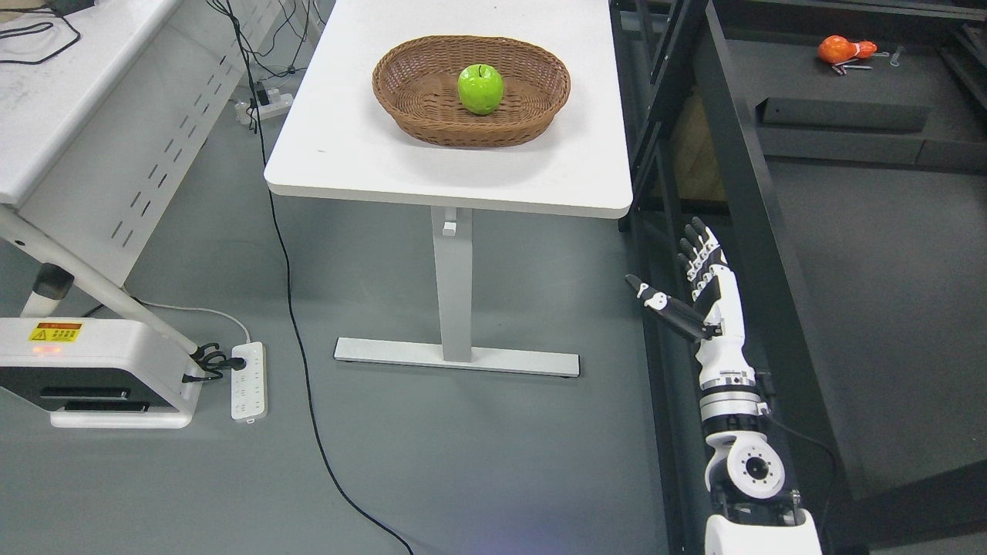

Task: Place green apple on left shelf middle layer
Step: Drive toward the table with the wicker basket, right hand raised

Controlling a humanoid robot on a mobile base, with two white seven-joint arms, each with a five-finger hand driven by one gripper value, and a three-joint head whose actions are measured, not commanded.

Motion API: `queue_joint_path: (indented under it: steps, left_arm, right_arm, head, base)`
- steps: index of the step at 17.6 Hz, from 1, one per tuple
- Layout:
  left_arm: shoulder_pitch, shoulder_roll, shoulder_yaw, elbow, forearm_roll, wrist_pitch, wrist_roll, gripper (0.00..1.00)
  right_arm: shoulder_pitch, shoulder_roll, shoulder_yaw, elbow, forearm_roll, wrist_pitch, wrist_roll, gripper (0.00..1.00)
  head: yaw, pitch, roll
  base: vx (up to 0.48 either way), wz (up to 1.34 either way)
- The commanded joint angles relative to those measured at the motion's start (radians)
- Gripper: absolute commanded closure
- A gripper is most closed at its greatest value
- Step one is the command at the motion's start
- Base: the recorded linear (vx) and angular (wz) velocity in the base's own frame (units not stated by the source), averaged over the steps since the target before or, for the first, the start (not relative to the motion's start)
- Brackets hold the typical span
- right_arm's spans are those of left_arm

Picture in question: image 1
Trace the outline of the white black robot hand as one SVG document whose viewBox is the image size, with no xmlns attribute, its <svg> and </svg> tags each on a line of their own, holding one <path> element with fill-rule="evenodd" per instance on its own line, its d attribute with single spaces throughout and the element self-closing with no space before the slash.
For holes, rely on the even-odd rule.
<svg viewBox="0 0 987 555">
<path fill-rule="evenodd" d="M 638 275 L 625 281 L 635 298 L 681 337 L 694 341 L 702 390 L 751 390 L 756 375 L 745 358 L 745 323 L 736 273 L 716 233 L 701 218 L 685 225 L 678 261 L 689 284 L 689 300 L 674 298 Z"/>
</svg>

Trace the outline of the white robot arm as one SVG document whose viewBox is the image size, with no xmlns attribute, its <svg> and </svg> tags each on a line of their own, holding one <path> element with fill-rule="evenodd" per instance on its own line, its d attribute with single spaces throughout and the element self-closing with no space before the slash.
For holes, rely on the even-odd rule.
<svg viewBox="0 0 987 555">
<path fill-rule="evenodd" d="M 821 554 L 814 517 L 798 489 L 787 488 L 783 458 L 763 422 L 776 394 L 768 373 L 700 386 L 700 414 L 712 456 L 704 481 L 712 513 L 706 554 Z"/>
</svg>

